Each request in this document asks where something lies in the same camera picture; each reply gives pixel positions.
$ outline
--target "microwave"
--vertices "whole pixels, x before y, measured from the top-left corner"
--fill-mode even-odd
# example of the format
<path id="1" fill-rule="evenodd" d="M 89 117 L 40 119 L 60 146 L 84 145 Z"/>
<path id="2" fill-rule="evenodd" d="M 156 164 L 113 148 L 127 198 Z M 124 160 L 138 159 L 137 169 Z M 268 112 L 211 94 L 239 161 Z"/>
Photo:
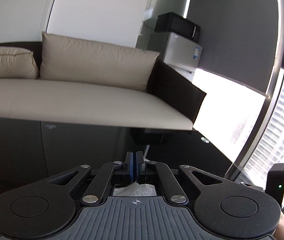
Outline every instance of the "microwave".
<path id="1" fill-rule="evenodd" d="M 198 42 L 201 27 L 180 15 L 169 12 L 158 16 L 154 32 L 174 32 L 189 40 Z"/>

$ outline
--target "mini fridge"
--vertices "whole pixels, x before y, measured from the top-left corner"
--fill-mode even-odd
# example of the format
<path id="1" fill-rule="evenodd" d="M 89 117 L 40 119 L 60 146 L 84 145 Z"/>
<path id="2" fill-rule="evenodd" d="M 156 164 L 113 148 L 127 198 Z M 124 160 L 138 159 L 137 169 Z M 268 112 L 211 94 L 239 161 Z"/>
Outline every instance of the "mini fridge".
<path id="1" fill-rule="evenodd" d="M 173 32 L 152 33 L 148 50 L 160 52 L 160 59 L 192 82 L 202 47 Z"/>

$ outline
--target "high-rise building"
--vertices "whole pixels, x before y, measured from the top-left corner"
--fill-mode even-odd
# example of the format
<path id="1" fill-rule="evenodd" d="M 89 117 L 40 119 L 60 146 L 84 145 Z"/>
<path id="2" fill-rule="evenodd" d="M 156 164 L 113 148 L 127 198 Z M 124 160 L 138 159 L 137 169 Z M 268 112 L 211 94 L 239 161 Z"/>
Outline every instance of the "high-rise building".
<path id="1" fill-rule="evenodd" d="M 284 81 L 266 130 L 244 170 L 258 186 L 265 186 L 274 163 L 284 163 Z"/>

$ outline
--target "sofa armrest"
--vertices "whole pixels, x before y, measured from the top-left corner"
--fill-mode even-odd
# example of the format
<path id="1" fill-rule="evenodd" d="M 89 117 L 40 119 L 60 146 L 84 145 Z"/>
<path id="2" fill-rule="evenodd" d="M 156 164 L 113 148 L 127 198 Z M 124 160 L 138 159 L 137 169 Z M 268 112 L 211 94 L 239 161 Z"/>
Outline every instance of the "sofa armrest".
<path id="1" fill-rule="evenodd" d="M 193 123 L 206 96 L 205 92 L 161 60 L 154 64 L 146 91 L 162 99 Z"/>

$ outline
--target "ridged gray surface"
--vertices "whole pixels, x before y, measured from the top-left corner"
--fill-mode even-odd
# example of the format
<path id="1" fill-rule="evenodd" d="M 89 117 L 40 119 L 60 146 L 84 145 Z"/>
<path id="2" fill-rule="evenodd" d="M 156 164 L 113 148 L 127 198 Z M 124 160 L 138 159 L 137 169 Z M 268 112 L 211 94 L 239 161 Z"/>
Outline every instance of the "ridged gray surface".
<path id="1" fill-rule="evenodd" d="M 165 203 L 162 197 L 109 197 L 102 206 L 84 208 L 68 229 L 47 239 L 218 240 L 221 238 L 198 226 L 186 208 L 172 207 Z"/>

